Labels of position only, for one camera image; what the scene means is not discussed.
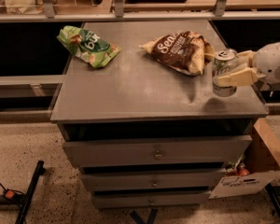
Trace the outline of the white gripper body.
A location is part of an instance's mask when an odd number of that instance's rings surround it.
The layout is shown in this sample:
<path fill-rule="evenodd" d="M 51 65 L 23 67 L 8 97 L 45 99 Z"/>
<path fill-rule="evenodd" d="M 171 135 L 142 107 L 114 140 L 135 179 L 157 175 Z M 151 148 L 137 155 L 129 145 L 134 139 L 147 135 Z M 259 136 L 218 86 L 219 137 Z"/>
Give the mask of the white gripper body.
<path fill-rule="evenodd" d="M 269 85 L 280 84 L 280 42 L 259 49 L 253 56 L 252 65 L 258 79 Z"/>

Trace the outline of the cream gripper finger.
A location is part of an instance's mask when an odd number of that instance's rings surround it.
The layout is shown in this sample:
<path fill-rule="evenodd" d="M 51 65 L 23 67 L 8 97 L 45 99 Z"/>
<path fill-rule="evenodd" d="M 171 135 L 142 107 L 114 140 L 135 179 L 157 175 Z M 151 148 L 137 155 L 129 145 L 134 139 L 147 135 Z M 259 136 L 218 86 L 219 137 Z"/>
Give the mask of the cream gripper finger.
<path fill-rule="evenodd" d="M 249 86 L 254 84 L 257 80 L 257 70 L 250 67 L 246 67 L 240 71 L 225 73 L 223 75 L 213 77 L 213 83 L 222 88 Z"/>
<path fill-rule="evenodd" d="M 255 51 L 252 50 L 239 52 L 237 54 L 239 64 L 245 63 L 248 67 L 252 67 L 254 55 L 255 55 Z"/>

